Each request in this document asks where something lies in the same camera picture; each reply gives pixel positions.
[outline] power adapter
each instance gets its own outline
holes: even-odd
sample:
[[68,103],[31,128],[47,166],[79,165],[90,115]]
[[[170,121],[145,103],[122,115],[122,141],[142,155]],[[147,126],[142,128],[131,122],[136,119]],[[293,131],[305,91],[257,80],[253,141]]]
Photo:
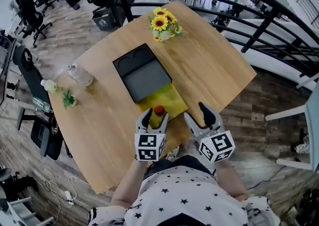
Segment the power adapter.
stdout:
[[72,194],[70,193],[70,191],[65,191],[65,196],[66,196],[66,199],[68,200],[68,203],[70,205],[74,205],[74,202],[72,200]]

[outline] cable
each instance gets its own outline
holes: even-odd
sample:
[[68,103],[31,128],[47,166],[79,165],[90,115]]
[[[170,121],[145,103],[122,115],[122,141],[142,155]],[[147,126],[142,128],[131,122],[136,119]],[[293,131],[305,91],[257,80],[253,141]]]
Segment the cable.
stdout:
[[281,167],[273,176],[271,176],[268,180],[262,180],[261,182],[259,182],[258,184],[256,184],[253,187],[248,188],[247,190],[251,190],[256,188],[257,186],[259,186],[261,183],[263,182],[270,182],[283,168],[285,168],[286,166]]
[[[60,215],[61,208],[62,208],[62,207],[61,207],[61,203],[60,203],[59,199],[57,198],[57,196],[58,196],[59,198],[61,198],[62,202],[64,203],[64,205],[65,205],[67,208],[72,208],[72,207],[76,204],[76,203],[73,202],[73,201],[76,199],[76,197],[77,197],[78,194],[77,194],[77,192],[76,192],[74,186],[72,185],[72,183],[71,183],[71,181],[70,181],[71,178],[78,179],[78,180],[82,181],[83,183],[89,185],[86,181],[84,181],[84,180],[82,180],[82,179],[80,179],[80,178],[78,178],[78,177],[70,176],[68,180],[69,180],[69,183],[70,183],[70,185],[72,186],[72,188],[73,188],[73,190],[74,190],[74,192],[75,192],[75,197],[72,198],[72,199],[70,199],[70,200],[65,200],[65,199],[62,197],[61,190],[60,190],[59,186],[58,186],[54,181],[45,181],[45,185],[44,185],[44,184],[41,183],[40,181],[36,180],[37,182],[39,182],[39,183],[44,187],[44,189],[45,189],[47,192],[51,192],[51,193],[53,194],[53,196],[55,197],[55,199],[56,199],[56,200],[58,201],[58,203],[59,203],[59,211],[58,211],[57,216],[56,216],[55,224],[56,224],[57,221],[59,220],[59,215]],[[59,190],[59,193],[54,192],[54,191],[52,190],[51,184],[55,184],[55,185],[56,185],[56,187],[57,187],[58,190]],[[73,204],[70,205],[70,206],[68,206],[64,201],[73,202]]]

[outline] white star-print shirt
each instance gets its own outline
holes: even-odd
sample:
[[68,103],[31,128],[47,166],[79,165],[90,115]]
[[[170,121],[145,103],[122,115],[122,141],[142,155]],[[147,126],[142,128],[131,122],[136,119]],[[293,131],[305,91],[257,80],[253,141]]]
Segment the white star-print shirt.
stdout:
[[266,197],[251,197],[239,202],[220,188],[211,175],[178,166],[146,178],[142,182],[139,197],[128,209],[121,206],[92,209],[89,226],[178,225],[172,221],[174,218],[178,221],[178,216],[192,222],[189,225],[280,224]]

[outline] black tray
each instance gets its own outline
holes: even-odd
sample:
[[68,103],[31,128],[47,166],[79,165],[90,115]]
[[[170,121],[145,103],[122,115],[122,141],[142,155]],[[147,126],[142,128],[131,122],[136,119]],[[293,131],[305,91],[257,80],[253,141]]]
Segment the black tray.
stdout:
[[139,102],[172,82],[146,43],[113,61],[134,102]]

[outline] wooden table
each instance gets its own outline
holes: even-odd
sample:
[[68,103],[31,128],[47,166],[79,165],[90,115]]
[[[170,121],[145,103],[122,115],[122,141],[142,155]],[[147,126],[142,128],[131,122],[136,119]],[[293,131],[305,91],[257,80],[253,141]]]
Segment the wooden table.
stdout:
[[[90,87],[80,86],[66,72],[58,76],[57,84],[70,88],[78,105],[64,109],[61,97],[49,94],[74,160],[96,193],[118,184],[129,168],[135,154],[135,124],[141,114],[113,60],[146,42],[172,77],[189,111],[202,124],[199,101],[221,111],[256,75],[244,57],[197,13],[178,1],[165,8],[177,17],[182,36],[154,41],[147,15],[141,16],[75,61],[95,76]],[[182,114],[168,123],[166,134],[165,153],[191,136]]]

